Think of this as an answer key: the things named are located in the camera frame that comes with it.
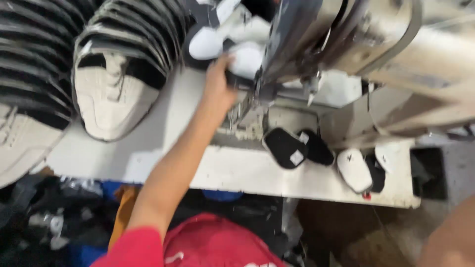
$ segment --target white table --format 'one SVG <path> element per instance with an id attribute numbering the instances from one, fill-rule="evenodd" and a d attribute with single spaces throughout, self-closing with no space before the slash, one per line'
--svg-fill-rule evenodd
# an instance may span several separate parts
<path id="1" fill-rule="evenodd" d="M 204 79 L 204 73 L 194 70 L 177 72 L 149 115 L 118 142 L 96 141 L 79 122 L 75 123 L 45 164 L 56 175 L 143 183 L 190 120 L 200 100 Z M 290 131 L 317 128 L 314 115 L 288 109 L 274 108 L 269 120 L 271 126 Z M 401 208 L 420 204 L 420 199 L 412 194 L 409 148 L 413 140 L 400 142 L 398 171 L 387 175 L 383 192 L 372 194 L 371 200 L 355 194 L 335 167 L 305 162 L 296 170 L 283 170 L 257 141 L 249 142 L 251 148 L 210 145 L 191 187 Z"/>

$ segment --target sewing machine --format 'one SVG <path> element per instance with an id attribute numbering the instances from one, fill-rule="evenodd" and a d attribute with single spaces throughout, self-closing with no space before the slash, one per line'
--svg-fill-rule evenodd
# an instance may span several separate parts
<path id="1" fill-rule="evenodd" d="M 230 123 L 250 125 L 281 97 L 311 105 L 336 69 L 361 76 L 370 93 L 320 119 L 333 147 L 464 125 L 475 118 L 474 48 L 469 0 L 281 0 L 255 85 Z"/>

